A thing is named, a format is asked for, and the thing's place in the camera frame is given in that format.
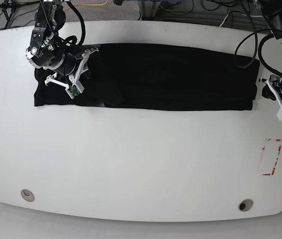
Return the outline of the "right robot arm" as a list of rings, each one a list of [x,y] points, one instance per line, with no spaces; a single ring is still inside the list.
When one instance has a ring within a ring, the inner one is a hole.
[[[35,17],[30,46],[26,50],[26,59],[36,69],[50,70],[53,73],[44,80],[45,85],[57,84],[65,88],[71,98],[81,94],[84,87],[80,82],[82,74],[89,71],[88,59],[91,54],[99,52],[97,47],[82,48],[86,28],[82,15],[67,0],[80,21],[81,37],[71,35],[63,39],[59,30],[64,26],[66,14],[62,0],[41,0]]]

